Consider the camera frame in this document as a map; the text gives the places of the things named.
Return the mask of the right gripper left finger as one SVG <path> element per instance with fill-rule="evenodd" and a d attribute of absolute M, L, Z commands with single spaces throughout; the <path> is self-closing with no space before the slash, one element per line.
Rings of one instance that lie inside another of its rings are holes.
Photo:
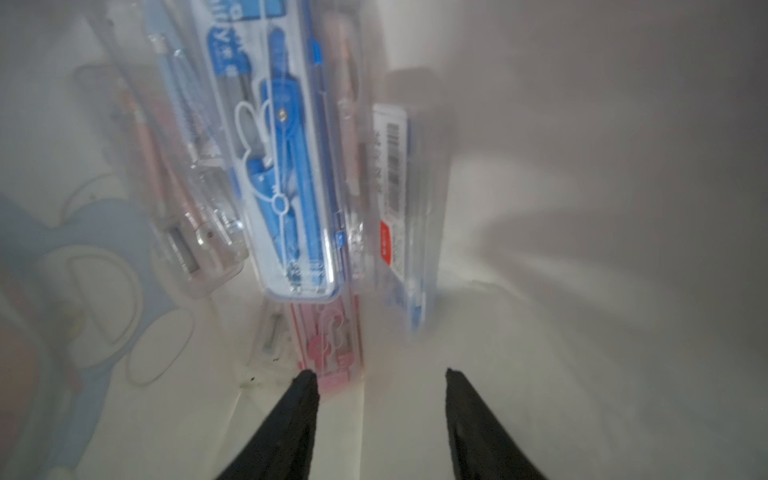
<path fill-rule="evenodd" d="M 301 371 L 220 479 L 307 480 L 319 409 L 317 375 Z"/>

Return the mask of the white canvas bag blue handles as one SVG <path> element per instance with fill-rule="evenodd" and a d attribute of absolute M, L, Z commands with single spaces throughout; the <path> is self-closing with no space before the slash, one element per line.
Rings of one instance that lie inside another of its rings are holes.
<path fill-rule="evenodd" d="M 551 479 L 767 475 L 767 5 L 347 1 L 378 101 L 440 103 L 436 302 L 361 299 L 314 479 L 449 479 L 448 369 Z M 210 479 L 285 391 L 245 266 L 194 298 L 114 166 L 136 1 L 1 5 L 1 475 Z"/>

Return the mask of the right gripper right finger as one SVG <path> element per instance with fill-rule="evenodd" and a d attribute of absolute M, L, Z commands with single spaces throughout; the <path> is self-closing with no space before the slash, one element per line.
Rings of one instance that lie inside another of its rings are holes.
<path fill-rule="evenodd" d="M 460 371 L 448 369 L 445 412 L 457 479 L 544 480 Z"/>

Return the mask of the clear blue compass set case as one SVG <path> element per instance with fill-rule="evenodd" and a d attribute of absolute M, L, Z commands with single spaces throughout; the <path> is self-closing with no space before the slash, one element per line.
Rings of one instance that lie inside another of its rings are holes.
<path fill-rule="evenodd" d="M 194 1 L 246 240 L 264 290 L 324 303 L 345 281 L 323 49 L 308 1 Z"/>

